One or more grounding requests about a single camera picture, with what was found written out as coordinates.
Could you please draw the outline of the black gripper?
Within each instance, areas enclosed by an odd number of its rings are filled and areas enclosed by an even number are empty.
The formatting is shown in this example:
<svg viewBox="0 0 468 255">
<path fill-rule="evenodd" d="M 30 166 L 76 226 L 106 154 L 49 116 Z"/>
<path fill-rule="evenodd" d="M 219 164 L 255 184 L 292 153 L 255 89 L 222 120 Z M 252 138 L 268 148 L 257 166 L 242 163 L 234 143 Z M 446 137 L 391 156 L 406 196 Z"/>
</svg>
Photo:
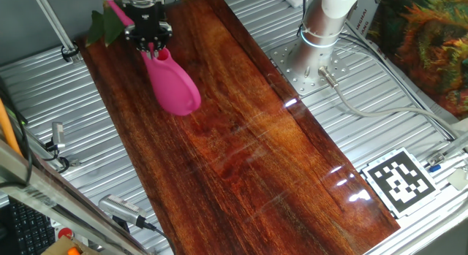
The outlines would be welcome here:
<svg viewBox="0 0 468 255">
<path fill-rule="evenodd" d="M 163 4 L 160 1 L 149 7 L 126 4 L 124 12 L 134 23 L 124 29 L 126 41 L 131 42 L 141 53 L 146 54 L 147 58 L 157 58 L 159 51 L 165 48 L 173 36 L 172 26 L 169 23 L 159 23 L 165 17 Z M 146 39 L 156 40 L 154 51 Z"/>
</svg>

